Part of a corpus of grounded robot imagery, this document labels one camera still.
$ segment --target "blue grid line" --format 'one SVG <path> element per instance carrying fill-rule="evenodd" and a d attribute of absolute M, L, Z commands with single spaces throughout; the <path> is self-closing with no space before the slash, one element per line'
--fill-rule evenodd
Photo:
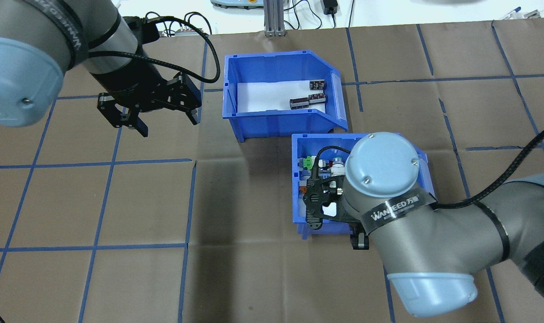
<path fill-rule="evenodd" d="M 499 47 L 500 53 L 501 53 L 502 57 L 504 58 L 505 65 L 508 67 L 509 75 L 512 76 L 513 85 L 516 87 L 516 91 L 518 92 L 518 95 L 522 99 L 522 103 L 524 105 L 525 113 L 527 114 L 527 117 L 529 118 L 529 122 L 531 123 L 531 125 L 533 127 L 533 130 L 535 131 L 535 134 L 539 135 L 539 130 L 537 129 L 537 125 L 535 123 L 535 120 L 533 119 L 533 116 L 531 115 L 531 112 L 529 111 L 527 101 L 525 100 L 525 98 L 524 98 L 524 96 L 522 94 L 522 90 L 520 90 L 520 85 L 518 84 L 518 80 L 516 79 L 516 76 L 513 73 L 512 66 L 511 66 L 511 64 L 509 62 L 509 59 L 508 59 L 507 55 L 505 54 L 504 47 L 501 45 L 500 38 L 497 35 L 496 27 L 494 26 L 494 21 L 491 22 L 491 31 L 493 32 L 493 36 L 496 39 L 497 47 Z"/>
<path fill-rule="evenodd" d="M 56 100 L 53 101 L 53 104 L 51 105 L 51 109 L 48 112 L 48 118 L 47 118 L 47 121 L 44 123 L 43 133 L 40 136 L 39 145 L 38 145 L 38 147 L 36 149 L 35 157 L 32 160 L 32 165 L 33 166 L 36 165 L 36 161 L 39 159 L 40 149 L 41 149 L 41 147 L 43 147 L 44 137 L 47 134 L 48 124 L 51 121 L 51 117 L 53 116 L 53 111 L 54 111 L 54 108 L 55 108 L 56 104 L 57 104 L 57 101 Z M 24 188 L 22 189 L 22 195 L 21 195 L 21 198 L 20 198 L 20 201 L 19 201 L 19 207 L 17 207 L 16 213 L 15 213 L 15 219 L 13 220 L 13 223 L 12 223 L 12 226 L 11 226 L 11 231 L 9 231 L 9 236 L 7 237 L 7 243 L 5 243 L 5 248 L 3 249 L 3 255 L 1 255 L 0 276 L 1 276 L 1 270 L 3 269 L 3 265 L 5 264 L 5 258 L 7 257 L 7 250 L 9 248 L 9 246 L 11 245 L 11 240 L 13 239 L 13 234 L 15 233 L 15 228 L 16 228 L 17 222 L 19 221 L 19 216 L 20 216 L 20 212 L 22 210 L 22 205 L 24 203 L 24 199 L 25 199 L 25 196 L 26 196 L 26 191 L 28 190 L 28 186 L 31 183 L 31 178 L 32 178 L 33 171 L 34 171 L 34 168 L 31 168 L 31 170 L 28 172 L 28 177 L 26 178 Z"/>
<path fill-rule="evenodd" d="M 424 39 L 424 34 L 421 32 L 420 24 L 416 24 L 417 33 L 420 35 L 421 45 L 424 48 L 424 54 L 426 54 L 426 61 L 428 61 L 428 67 L 430 68 L 430 73 L 434 75 L 434 66 L 432 65 L 432 60 L 430 59 L 430 54 L 428 53 L 428 47 L 426 46 L 426 40 Z"/>
<path fill-rule="evenodd" d="M 457 152 L 457 145 L 455 143 L 455 137 L 453 135 L 453 131 L 452 131 L 452 128 L 451 128 L 451 125 L 450 125 L 450 119 L 447 116 L 446 105 L 444 104 L 442 99 L 439 99 L 439 101 L 440 101 L 440 106 L 442 107 L 442 112 L 444 113 L 444 120 L 446 121 L 446 127 L 448 128 L 448 132 L 450 133 L 450 139 L 451 139 L 451 142 L 452 142 L 453 153 L 455 154 L 455 157 L 457 159 L 457 167 L 459 168 L 459 174 L 461 176 L 461 182 L 463 183 L 463 189 L 465 190 L 465 195 L 467 197 L 470 197 L 471 195 L 469 194 L 469 187 L 467 186 L 467 179 L 465 178 L 465 173 L 463 172 L 463 166 L 461 165 L 461 157 L 459 156 L 459 153 Z"/>
<path fill-rule="evenodd" d="M 31 165 L 1 165 L 0 170 L 19 170 L 23 168 L 30 168 Z"/>
<path fill-rule="evenodd" d="M 204 54 L 202 54 L 202 77 L 206 77 L 206 60 L 208 59 L 208 43 L 204 42 Z M 204 98 L 204 82 L 200 83 L 200 108 L 198 108 L 198 123 L 202 120 L 202 99 Z"/>
<path fill-rule="evenodd" d="M 352 36 L 350 35 L 350 29 L 346 28 L 346 35 L 348 36 L 348 46 L 350 47 L 350 57 L 352 57 L 352 67 L 354 68 L 354 80 L 356 82 L 356 94 L 358 95 L 358 106 L 360 112 L 364 112 L 364 105 L 362 104 L 362 93 L 360 92 L 360 80 L 358 79 L 358 68 L 356 67 L 356 55 L 354 55 L 354 46 L 352 45 Z"/>
<path fill-rule="evenodd" d="M 134 165 L 134 164 L 163 164 L 163 163 L 188 163 L 192 162 L 190 158 L 177 159 L 151 159 L 151 160 L 125 160 L 115 161 L 115 165 Z"/>
<path fill-rule="evenodd" d="M 186 285 L 186 269 L 188 267 L 188 243 L 190 243 L 190 229 L 192 227 L 192 206 L 194 203 L 194 188 L 196 186 L 196 164 L 192 168 L 190 180 L 190 197 L 188 199 L 188 222 L 186 223 L 186 244 L 184 245 L 184 258 L 182 259 L 182 275 L 180 276 L 180 297 L 178 299 L 178 323 L 182 323 L 182 311 L 184 310 L 184 286 Z"/>
<path fill-rule="evenodd" d="M 135 250 L 135 249 L 163 249 L 163 248 L 184 248 L 185 243 L 164 243 L 164 244 L 121 244 L 121 245 L 98 245 L 97 250 Z M 92 245 L 73 245 L 64 247 L 12 247 L 7 252 L 38 252 L 38 251 L 88 251 Z"/>
<path fill-rule="evenodd" d="M 192 162 L 190 158 L 178 159 L 144 159 L 144 160 L 124 160 L 116 161 L 115 165 L 132 165 L 132 164 L 162 164 L 162 163 L 188 163 Z M 93 166 L 110 166 L 109 161 L 98 163 L 71 163 L 71 164 L 40 164 L 40 165 L 0 165 L 0 170 L 22 169 L 22 168 L 65 168 L 65 167 L 93 167 Z"/>
<path fill-rule="evenodd" d="M 368 82 L 342 82 L 342 86 L 350 86 L 350 85 L 366 85 Z"/>
<path fill-rule="evenodd" d="M 496 282 L 493 280 L 493 274 L 491 268 L 486 269 L 487 280 L 489 280 L 489 286 L 491 287 L 491 293 L 493 300 L 496 303 L 497 315 L 500 317 L 500 323 L 505 323 L 504 311 L 501 309 L 500 297 L 497 295 Z"/>
<path fill-rule="evenodd" d="M 394 301 L 391 298 L 391 286 L 390 286 L 390 281 L 387 278 L 387 270 L 385 267 L 383 268 L 383 278 L 386 284 L 387 307 L 390 311 L 390 322 L 395 323 Z"/>
<path fill-rule="evenodd" d="M 87 281 L 85 282 L 85 290 L 83 292 L 83 301 L 81 303 L 81 310 L 79 313 L 79 323 L 82 323 L 85 315 L 85 307 L 87 306 L 87 297 L 89 294 L 89 287 L 91 286 L 92 270 L 94 267 L 94 258 L 96 257 L 96 251 L 98 246 L 98 238 L 100 237 L 100 230 L 102 229 L 102 220 L 104 218 L 104 211 L 106 209 L 106 201 L 108 200 L 108 192 L 110 190 L 110 182 L 112 182 L 112 173 L 114 172 L 114 162 L 116 162 L 116 153 L 118 152 L 118 145 L 120 143 L 120 135 L 122 133 L 122 127 L 120 127 L 116 133 L 116 142 L 114 144 L 114 150 L 112 151 L 112 161 L 110 162 L 110 169 L 108 171 L 108 178 L 106 180 L 106 188 L 104 190 L 104 196 L 102 198 L 102 206 L 100 209 L 100 215 L 98 216 L 98 224 L 96 227 L 96 233 L 94 235 L 94 243 L 91 253 L 91 262 L 89 263 L 89 270 L 87 273 Z"/>
<path fill-rule="evenodd" d="M 59 96 L 57 100 L 96 99 L 98 96 Z"/>
<path fill-rule="evenodd" d="M 542 148 L 544 145 L 539 145 L 536 148 Z M 515 150 L 523 149 L 522 146 L 500 146 L 500 147 L 468 147 L 466 151 L 493 151 L 493 150 Z"/>

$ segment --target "green terminal block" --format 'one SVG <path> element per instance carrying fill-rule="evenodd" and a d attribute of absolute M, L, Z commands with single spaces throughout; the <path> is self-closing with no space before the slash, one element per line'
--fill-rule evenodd
<path fill-rule="evenodd" d="M 303 167 L 304 168 L 311 171 L 311 166 L 313 164 L 314 164 L 314 159 L 313 159 L 312 156 L 308 156 L 308 157 L 304 158 L 304 161 L 303 161 Z"/>

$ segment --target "blue tape line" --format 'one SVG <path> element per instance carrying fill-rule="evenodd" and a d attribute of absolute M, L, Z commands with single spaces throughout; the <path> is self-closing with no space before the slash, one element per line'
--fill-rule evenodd
<path fill-rule="evenodd" d="M 356 56 L 354 55 L 354 46 L 352 45 L 352 36 L 350 35 L 349 28 L 346 28 L 346 35 L 348 36 L 348 46 L 350 47 L 350 56 L 352 57 L 352 67 L 354 68 L 354 80 L 359 82 L 358 68 L 356 68 Z"/>
<path fill-rule="evenodd" d="M 184 259 L 182 260 L 182 275 L 180 276 L 180 298 L 178 299 L 178 323 L 182 323 L 182 311 L 184 310 L 184 287 L 186 285 L 186 269 L 188 267 L 188 243 L 190 243 L 190 229 L 192 227 L 192 206 L 194 203 L 194 188 L 196 186 L 196 164 L 192 168 L 190 180 L 190 197 L 188 199 L 188 222 L 186 223 L 186 246 L 184 247 Z"/>
<path fill-rule="evenodd" d="M 465 196 L 467 196 L 469 198 L 471 195 L 469 194 L 469 187 L 467 186 L 467 179 L 465 178 L 465 173 L 463 172 L 463 166 L 461 165 L 461 157 L 459 156 L 459 153 L 457 152 L 457 145 L 455 143 L 455 137 L 453 136 L 453 131 L 451 129 L 450 119 L 447 116 L 446 105 L 444 104 L 444 102 L 441 99 L 439 99 L 439 101 L 440 101 L 440 106 L 442 107 L 442 112 L 444 113 L 444 120 L 446 121 L 446 127 L 448 128 L 448 132 L 450 133 L 450 139 L 451 139 L 451 142 L 452 142 L 453 153 L 455 154 L 455 157 L 457 159 L 457 167 L 459 168 L 459 174 L 461 176 L 461 182 L 463 183 L 463 189 L 465 190 Z"/>
<path fill-rule="evenodd" d="M 44 123 L 43 133 L 40 136 L 40 141 L 39 141 L 39 145 L 38 145 L 38 147 L 36 149 L 35 157 L 32 160 L 32 168 L 28 172 L 28 177 L 26 178 L 24 188 L 22 189 L 22 195 L 21 195 L 21 198 L 20 198 L 20 201 L 19 201 L 19 207 L 17 207 L 16 213 L 15 213 L 15 218 L 14 218 L 13 223 L 11 225 L 11 230 L 9 231 L 9 236 L 7 237 L 7 243 L 5 243 L 5 248 L 3 249 L 3 255 L 1 255 L 0 276 L 1 276 L 1 270 L 3 270 L 3 265 L 5 264 L 5 258 L 7 257 L 8 248 L 11 245 L 11 240 L 13 239 L 13 234 L 15 233 L 15 228 L 17 226 L 17 222 L 19 221 L 19 216 L 20 216 L 20 212 L 22 210 L 22 205 L 24 203 L 24 199 L 26 197 L 26 192 L 28 191 L 28 186 L 31 183 L 32 173 L 34 171 L 34 165 L 36 165 L 36 161 L 39 159 L 40 149 L 41 149 L 41 147 L 43 147 L 44 137 L 47 134 L 48 124 L 51 122 L 51 117 L 53 116 L 53 112 L 54 112 L 56 104 L 57 104 L 57 101 L 54 100 L 53 104 L 51 105 L 51 109 L 48 112 L 47 121 Z"/>
<path fill-rule="evenodd" d="M 0 166 L 0 170 L 26 169 L 30 167 L 31 165 L 2 165 Z"/>
<path fill-rule="evenodd" d="M 59 96 L 57 100 L 77 100 L 77 99 L 94 99 L 98 96 Z"/>
<path fill-rule="evenodd" d="M 93 167 L 93 166 L 110 166 L 110 163 L 105 161 L 102 163 L 45 164 L 45 165 L 36 165 L 35 168 L 65 168 L 65 167 Z"/>
<path fill-rule="evenodd" d="M 383 278 L 386 284 L 387 307 L 390 311 L 390 322 L 395 323 L 394 301 L 391 298 L 391 286 L 390 286 L 390 281 L 387 278 L 387 270 L 385 267 L 383 268 Z"/>
<path fill-rule="evenodd" d="M 515 75 L 518 79 L 526 79 L 526 78 L 544 78 L 544 74 L 528 74 L 528 75 Z"/>
<path fill-rule="evenodd" d="M 358 95 L 358 106 L 360 112 L 364 112 L 364 105 L 362 104 L 362 93 L 360 92 L 360 85 L 356 85 L 356 94 Z"/>
<path fill-rule="evenodd" d="M 163 164 L 163 163 L 187 163 L 192 162 L 189 158 L 178 159 L 151 159 L 151 160 L 124 160 L 116 161 L 115 165 L 134 165 L 134 164 Z"/>
<path fill-rule="evenodd" d="M 184 248 L 184 243 L 159 243 L 159 244 L 127 244 L 127 245 L 99 245 L 97 250 L 135 250 L 135 249 L 166 249 Z"/>
<path fill-rule="evenodd" d="M 505 323 L 504 312 L 501 310 L 500 297 L 497 295 L 496 283 L 493 280 L 491 268 L 486 269 L 487 279 L 491 287 L 491 294 L 493 295 L 494 302 L 496 303 L 497 315 L 500 318 L 500 323 Z"/>
<path fill-rule="evenodd" d="M 108 178 L 106 179 L 106 188 L 104 190 L 104 196 L 102 198 L 102 206 L 100 209 L 100 215 L 98 216 L 98 224 L 96 227 L 96 233 L 94 235 L 94 243 L 91 253 L 91 262 L 89 263 L 89 270 L 87 273 L 87 281 L 85 282 L 85 290 L 83 292 L 83 301 L 81 302 L 81 310 L 79 312 L 79 323 L 82 323 L 85 315 L 85 307 L 87 306 L 87 297 L 89 294 L 89 287 L 91 286 L 92 270 L 94 267 L 94 258 L 96 257 L 96 251 L 98 246 L 98 238 L 100 237 L 100 231 L 102 229 L 102 220 L 104 218 L 104 211 L 106 209 L 106 201 L 108 200 L 108 192 L 110 190 L 110 182 L 112 182 L 112 173 L 114 172 L 114 162 L 116 162 L 116 153 L 118 152 L 118 144 L 120 143 L 120 135 L 122 133 L 122 127 L 120 127 L 116 133 L 116 142 L 114 143 L 114 150 L 112 151 L 112 161 L 110 162 L 110 169 L 108 171 Z"/>
<path fill-rule="evenodd" d="M 206 77 L 206 60 L 208 59 L 208 43 L 204 43 L 204 54 L 202 56 L 202 77 Z M 197 121 L 200 123 L 202 120 L 202 101 L 204 99 L 204 82 L 200 84 L 200 108 L 198 108 Z"/>
<path fill-rule="evenodd" d="M 496 27 L 494 26 L 494 21 L 491 22 L 491 31 L 493 33 L 493 37 L 496 39 L 497 47 L 499 47 L 500 53 L 501 53 L 502 57 L 504 58 L 505 65 L 508 67 L 509 74 L 510 74 L 510 76 L 512 76 L 513 85 L 516 87 L 516 91 L 518 92 L 518 95 L 522 99 L 522 103 L 524 105 L 525 113 L 527 114 L 527 117 L 529 118 L 529 122 L 531 123 L 531 125 L 533 127 L 533 130 L 535 131 L 535 134 L 539 135 L 539 130 L 537 129 L 537 125 L 535 123 L 535 120 L 533 119 L 533 116 L 531 115 L 531 112 L 529 111 L 527 101 L 525 100 L 525 98 L 524 98 L 524 96 L 522 94 L 522 90 L 520 89 L 520 85 L 518 84 L 518 80 L 516 79 L 516 76 L 513 73 L 512 66 L 511 66 L 511 64 L 509 62 L 509 59 L 508 59 L 507 55 L 505 54 L 504 47 L 501 45 L 500 38 L 497 35 Z"/>
<path fill-rule="evenodd" d="M 366 85 L 368 82 L 346 82 L 342 83 L 342 86 L 350 86 L 350 85 Z"/>
<path fill-rule="evenodd" d="M 116 161 L 115 165 L 129 164 L 161 164 L 161 163 L 187 163 L 192 162 L 190 158 L 178 159 L 149 159 L 149 160 L 124 160 Z M 94 166 L 110 166 L 111 162 L 102 161 L 99 163 L 71 163 L 71 164 L 41 164 L 41 165 L 1 165 L 0 170 L 10 169 L 26 169 L 26 168 L 66 168 L 66 167 L 94 167 Z"/>
<path fill-rule="evenodd" d="M 426 54 L 426 60 L 428 61 L 428 67 L 430 68 L 430 73 L 434 75 L 434 66 L 432 66 L 432 60 L 430 59 L 430 54 L 428 53 L 428 47 L 426 46 L 426 40 L 424 39 L 424 34 L 421 32 L 420 24 L 416 25 L 417 33 L 420 35 L 421 45 L 424 48 L 424 54 Z"/>
<path fill-rule="evenodd" d="M 438 78 L 438 79 L 411 79 L 411 80 L 385 80 L 385 81 L 371 81 L 367 84 L 382 84 L 382 83 L 408 83 L 408 82 L 450 82 L 460 80 L 501 80 L 511 79 L 512 76 L 473 76 L 464 78 Z"/>

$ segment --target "white paper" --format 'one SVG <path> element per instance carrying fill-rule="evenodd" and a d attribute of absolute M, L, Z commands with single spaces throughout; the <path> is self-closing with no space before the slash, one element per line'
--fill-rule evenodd
<path fill-rule="evenodd" d="M 238 112 L 290 110 L 290 99 L 307 98 L 310 94 L 323 92 L 324 90 L 310 90 L 309 80 L 238 83 Z M 312 104 L 307 109 L 317 109 L 325 113 L 326 104 Z"/>

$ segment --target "electronic component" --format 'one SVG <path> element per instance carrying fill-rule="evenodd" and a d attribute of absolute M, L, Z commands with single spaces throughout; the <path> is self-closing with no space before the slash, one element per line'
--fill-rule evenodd
<path fill-rule="evenodd" d="M 336 14 L 338 12 L 338 0 L 322 0 L 324 14 Z"/>
<path fill-rule="evenodd" d="M 325 80 L 311 80 L 310 81 L 310 90 L 324 90 L 326 88 Z"/>
<path fill-rule="evenodd" d="M 310 94 L 308 101 L 310 104 L 321 104 L 326 102 L 326 95 L 324 93 Z"/>
<path fill-rule="evenodd" d="M 290 109 L 305 109 L 310 106 L 308 98 L 290 99 Z"/>

